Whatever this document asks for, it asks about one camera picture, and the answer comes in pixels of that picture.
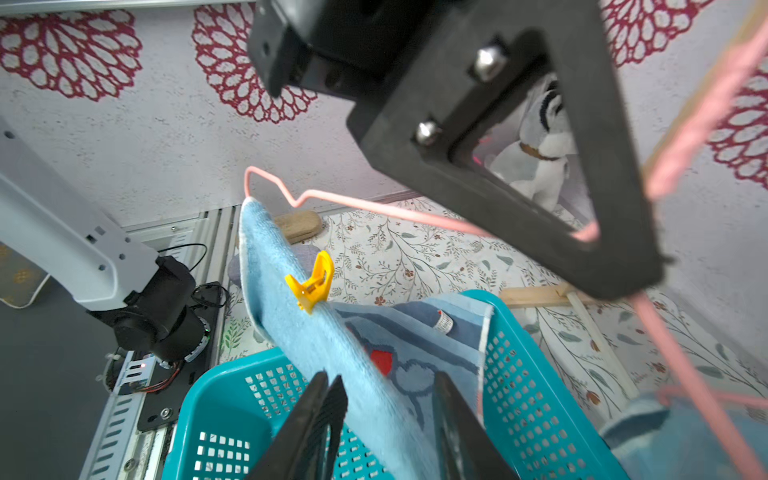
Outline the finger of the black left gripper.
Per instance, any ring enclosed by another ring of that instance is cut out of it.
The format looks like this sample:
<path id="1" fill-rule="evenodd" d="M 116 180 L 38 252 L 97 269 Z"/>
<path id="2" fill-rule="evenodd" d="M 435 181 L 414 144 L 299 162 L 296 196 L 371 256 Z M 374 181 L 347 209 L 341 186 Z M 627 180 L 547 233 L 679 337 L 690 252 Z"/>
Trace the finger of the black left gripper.
<path id="1" fill-rule="evenodd" d="M 371 166 L 577 288 L 616 299 L 663 260 L 594 1 L 365 1 Z"/>

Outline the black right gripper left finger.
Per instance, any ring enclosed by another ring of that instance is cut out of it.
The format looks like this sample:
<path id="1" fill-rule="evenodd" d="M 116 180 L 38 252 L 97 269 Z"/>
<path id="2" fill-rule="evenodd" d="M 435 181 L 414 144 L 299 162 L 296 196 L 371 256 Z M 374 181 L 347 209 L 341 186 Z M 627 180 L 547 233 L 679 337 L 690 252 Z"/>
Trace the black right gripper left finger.
<path id="1" fill-rule="evenodd" d="M 330 479 L 335 468 L 348 397 L 342 378 L 314 375 L 248 479 Z"/>

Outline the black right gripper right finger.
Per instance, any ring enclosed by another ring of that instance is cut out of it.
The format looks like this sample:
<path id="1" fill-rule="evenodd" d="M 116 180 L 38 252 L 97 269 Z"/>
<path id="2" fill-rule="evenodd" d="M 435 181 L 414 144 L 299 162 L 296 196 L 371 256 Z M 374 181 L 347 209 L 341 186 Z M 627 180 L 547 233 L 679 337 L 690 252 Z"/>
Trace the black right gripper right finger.
<path id="1" fill-rule="evenodd" d="M 519 480 L 444 372 L 435 376 L 433 415 L 441 479 Z"/>

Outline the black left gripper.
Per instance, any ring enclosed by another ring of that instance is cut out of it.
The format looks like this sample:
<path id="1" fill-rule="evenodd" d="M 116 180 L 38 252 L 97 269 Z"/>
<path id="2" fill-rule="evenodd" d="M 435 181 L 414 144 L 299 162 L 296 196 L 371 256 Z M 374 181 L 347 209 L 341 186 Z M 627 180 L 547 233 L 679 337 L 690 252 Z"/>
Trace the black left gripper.
<path id="1" fill-rule="evenodd" d="M 247 53 L 273 98 L 298 87 L 343 99 L 377 88 L 435 1 L 257 1 Z"/>

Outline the light blue towel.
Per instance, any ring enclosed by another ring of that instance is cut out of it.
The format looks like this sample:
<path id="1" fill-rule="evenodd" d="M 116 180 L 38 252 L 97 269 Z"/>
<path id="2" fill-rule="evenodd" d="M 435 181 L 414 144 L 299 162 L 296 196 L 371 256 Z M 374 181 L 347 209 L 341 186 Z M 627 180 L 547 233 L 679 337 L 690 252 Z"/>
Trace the light blue towel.
<path id="1" fill-rule="evenodd" d="M 241 209 L 239 263 L 255 330 L 306 379 L 320 371 L 342 378 L 346 424 L 395 478 L 437 478 L 435 376 L 446 373 L 482 414 L 493 307 L 452 293 L 390 307 L 325 301 L 308 315 L 285 282 L 306 279 L 303 264 L 253 198 Z"/>

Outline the yellow clothespin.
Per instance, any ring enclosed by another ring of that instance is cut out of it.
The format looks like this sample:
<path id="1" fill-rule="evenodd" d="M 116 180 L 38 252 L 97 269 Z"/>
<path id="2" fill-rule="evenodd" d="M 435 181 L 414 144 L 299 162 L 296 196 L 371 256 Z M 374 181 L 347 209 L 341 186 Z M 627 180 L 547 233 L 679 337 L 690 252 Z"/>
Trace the yellow clothespin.
<path id="1" fill-rule="evenodd" d="M 311 315 L 319 303 L 328 300 L 334 273 L 335 265 L 331 256 L 326 251 L 321 251 L 317 254 L 312 272 L 306 281 L 300 283 L 292 275 L 285 277 L 285 282 L 296 297 L 300 310 Z"/>

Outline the blue spotted towel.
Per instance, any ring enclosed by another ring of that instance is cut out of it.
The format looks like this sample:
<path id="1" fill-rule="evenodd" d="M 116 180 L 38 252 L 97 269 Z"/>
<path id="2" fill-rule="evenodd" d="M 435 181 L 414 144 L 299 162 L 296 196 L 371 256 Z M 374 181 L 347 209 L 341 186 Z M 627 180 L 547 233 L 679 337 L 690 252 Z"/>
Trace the blue spotted towel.
<path id="1" fill-rule="evenodd" d="M 679 386 L 632 400 L 600 436 L 631 479 L 765 479 L 767 400 L 715 391 L 746 442 L 719 439 Z"/>

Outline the pink wire hanger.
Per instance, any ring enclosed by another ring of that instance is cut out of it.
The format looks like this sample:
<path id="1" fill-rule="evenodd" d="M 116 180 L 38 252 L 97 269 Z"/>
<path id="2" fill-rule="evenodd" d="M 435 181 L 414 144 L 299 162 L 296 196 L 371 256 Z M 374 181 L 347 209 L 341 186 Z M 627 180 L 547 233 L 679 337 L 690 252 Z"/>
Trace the pink wire hanger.
<path id="1" fill-rule="evenodd" d="M 677 118 L 678 124 L 657 145 L 654 163 L 649 167 L 645 182 L 645 190 L 650 199 L 657 200 L 673 191 L 683 170 L 690 165 L 695 149 L 704 143 L 717 121 L 725 116 L 736 91 L 745 82 L 747 75 L 756 68 L 766 51 L 767 19 L 753 16 L 743 25 L 742 30 L 734 38 L 732 46 L 721 56 L 717 67 L 702 82 L 696 95 L 681 110 Z M 302 205 L 308 198 L 317 198 L 442 229 L 475 235 L 484 233 L 480 228 L 465 221 L 404 210 L 320 190 L 307 190 L 296 199 L 279 177 L 254 166 L 247 167 L 244 174 L 244 193 L 248 200 L 252 198 L 249 187 L 249 177 L 252 174 L 278 186 L 293 207 Z M 691 398 L 742 477 L 765 479 L 767 472 L 762 463 L 720 403 L 730 401 L 743 405 L 755 404 L 765 408 L 767 401 L 757 397 L 726 395 L 711 390 L 664 326 L 663 320 L 647 295 L 642 292 L 634 294 L 630 297 L 630 303 L 638 318 L 648 329 L 659 351 L 669 362 L 672 371 L 677 374 L 681 382 L 680 390 Z"/>

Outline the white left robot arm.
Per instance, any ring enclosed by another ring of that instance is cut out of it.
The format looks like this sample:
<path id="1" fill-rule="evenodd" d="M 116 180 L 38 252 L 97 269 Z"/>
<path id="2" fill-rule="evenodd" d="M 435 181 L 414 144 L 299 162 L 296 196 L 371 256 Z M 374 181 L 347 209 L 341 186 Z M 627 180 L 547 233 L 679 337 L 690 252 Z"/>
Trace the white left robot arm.
<path id="1" fill-rule="evenodd" d="M 270 95 L 288 86 L 351 100 L 347 126 L 377 171 L 452 211 L 418 214 L 323 191 L 306 198 L 497 237 L 599 300 L 663 277 L 598 5 L 593 1 L 259 1 L 246 62 Z M 540 111 L 565 114 L 596 223 L 578 232 L 484 172 L 475 143 L 545 74 Z M 129 349 L 181 360 L 203 331 L 192 278 L 79 195 L 24 144 L 1 147 L 2 241 L 57 279 Z"/>

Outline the grey husky plush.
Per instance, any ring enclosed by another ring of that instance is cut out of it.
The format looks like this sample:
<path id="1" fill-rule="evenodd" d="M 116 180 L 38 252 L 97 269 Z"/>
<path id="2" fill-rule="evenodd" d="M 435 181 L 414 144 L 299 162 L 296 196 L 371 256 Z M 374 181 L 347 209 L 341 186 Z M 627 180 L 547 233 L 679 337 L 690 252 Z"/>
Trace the grey husky plush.
<path id="1" fill-rule="evenodd" d="M 551 212 L 568 177 L 568 158 L 578 153 L 559 81 L 549 75 L 522 117 L 519 138 L 490 163 L 490 172 Z"/>

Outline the beige slipper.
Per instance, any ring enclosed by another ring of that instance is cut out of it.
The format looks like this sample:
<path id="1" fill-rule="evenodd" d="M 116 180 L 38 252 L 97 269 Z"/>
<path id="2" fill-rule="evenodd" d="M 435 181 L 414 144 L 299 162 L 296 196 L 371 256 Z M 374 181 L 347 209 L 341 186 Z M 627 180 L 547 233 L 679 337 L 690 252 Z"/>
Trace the beige slipper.
<path id="1" fill-rule="evenodd" d="M 273 218 L 289 244 L 298 244 L 314 238 L 323 229 L 321 217 L 313 211 L 297 211 Z"/>

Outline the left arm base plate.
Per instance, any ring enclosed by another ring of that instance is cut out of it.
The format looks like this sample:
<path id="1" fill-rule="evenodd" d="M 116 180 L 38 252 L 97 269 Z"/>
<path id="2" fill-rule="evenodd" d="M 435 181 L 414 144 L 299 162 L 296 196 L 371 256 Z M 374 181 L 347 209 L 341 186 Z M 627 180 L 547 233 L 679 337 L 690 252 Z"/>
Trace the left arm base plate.
<path id="1" fill-rule="evenodd" d="M 149 432 L 170 425 L 180 416 L 183 401 L 192 385 L 208 369 L 217 340 L 219 319 L 230 300 L 229 291 L 219 282 L 209 282 L 194 289 L 187 301 L 185 317 L 174 343 L 188 351 L 171 362 L 161 362 L 153 370 L 139 414 L 137 429 Z"/>

